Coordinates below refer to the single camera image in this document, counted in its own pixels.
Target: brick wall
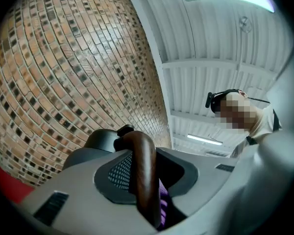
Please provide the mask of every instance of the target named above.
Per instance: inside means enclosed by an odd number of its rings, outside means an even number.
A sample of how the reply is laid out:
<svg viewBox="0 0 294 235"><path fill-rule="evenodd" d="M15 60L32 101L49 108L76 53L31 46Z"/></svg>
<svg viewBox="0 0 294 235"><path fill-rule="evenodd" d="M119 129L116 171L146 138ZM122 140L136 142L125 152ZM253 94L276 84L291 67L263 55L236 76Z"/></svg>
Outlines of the brick wall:
<svg viewBox="0 0 294 235"><path fill-rule="evenodd" d="M94 130L125 124L171 145L130 0L18 0L0 27L0 166L39 186Z"/></svg>

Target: purple object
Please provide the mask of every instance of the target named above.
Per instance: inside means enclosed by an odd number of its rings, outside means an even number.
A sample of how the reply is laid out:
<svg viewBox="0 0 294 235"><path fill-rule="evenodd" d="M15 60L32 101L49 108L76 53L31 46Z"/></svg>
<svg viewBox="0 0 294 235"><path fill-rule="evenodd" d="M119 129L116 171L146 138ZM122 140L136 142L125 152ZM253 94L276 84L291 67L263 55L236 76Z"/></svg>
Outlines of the purple object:
<svg viewBox="0 0 294 235"><path fill-rule="evenodd" d="M159 179L159 194L160 194L160 207L161 207L161 224L158 227L159 230L163 229L166 223L166 216L167 216L167 198L169 197L169 193L167 189L162 184L161 180Z"/></svg>

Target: black mesh grille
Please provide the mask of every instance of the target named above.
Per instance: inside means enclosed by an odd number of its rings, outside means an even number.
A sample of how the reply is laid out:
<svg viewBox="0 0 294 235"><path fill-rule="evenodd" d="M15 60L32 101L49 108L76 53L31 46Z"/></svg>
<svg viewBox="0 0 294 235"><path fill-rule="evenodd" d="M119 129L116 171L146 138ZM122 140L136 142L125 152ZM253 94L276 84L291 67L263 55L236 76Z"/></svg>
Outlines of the black mesh grille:
<svg viewBox="0 0 294 235"><path fill-rule="evenodd" d="M55 192L34 214L34 217L45 225L50 226L60 212L69 195Z"/></svg>
<svg viewBox="0 0 294 235"><path fill-rule="evenodd" d="M108 179L118 188L128 191L131 177L132 154L109 171Z"/></svg>
<svg viewBox="0 0 294 235"><path fill-rule="evenodd" d="M216 169L232 172L234 170L234 166L226 165L226 164L220 164L220 165L218 165L216 167Z"/></svg>
<svg viewBox="0 0 294 235"><path fill-rule="evenodd" d="M219 156L219 157L226 157L229 154L224 154L222 152L217 152L217 151L208 151L206 152L206 154L211 154L211 155L215 155L215 156Z"/></svg>

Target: wooden handle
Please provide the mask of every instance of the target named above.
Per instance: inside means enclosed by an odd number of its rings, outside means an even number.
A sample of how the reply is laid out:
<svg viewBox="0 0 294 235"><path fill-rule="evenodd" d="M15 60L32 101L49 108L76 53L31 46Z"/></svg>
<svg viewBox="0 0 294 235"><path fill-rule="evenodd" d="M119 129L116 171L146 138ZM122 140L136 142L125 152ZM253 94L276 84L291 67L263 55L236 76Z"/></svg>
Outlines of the wooden handle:
<svg viewBox="0 0 294 235"><path fill-rule="evenodd" d="M140 131L119 138L115 149L133 151L132 169L137 209L154 226L161 222L159 178L156 173L156 149L152 139Z"/></svg>

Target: black slot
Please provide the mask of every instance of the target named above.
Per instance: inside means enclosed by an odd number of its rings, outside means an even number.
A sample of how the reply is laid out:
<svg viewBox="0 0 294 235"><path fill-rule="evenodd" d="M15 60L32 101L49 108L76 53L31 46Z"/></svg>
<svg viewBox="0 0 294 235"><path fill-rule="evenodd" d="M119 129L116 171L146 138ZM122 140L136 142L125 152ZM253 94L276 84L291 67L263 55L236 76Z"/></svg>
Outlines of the black slot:
<svg viewBox="0 0 294 235"><path fill-rule="evenodd" d="M216 167L216 169L232 172L234 170L234 166L226 165L226 164L220 164L220 165L218 165Z"/></svg>
<svg viewBox="0 0 294 235"><path fill-rule="evenodd" d="M69 195L66 193L54 192L34 214L34 217L45 225L51 226L68 197Z"/></svg>

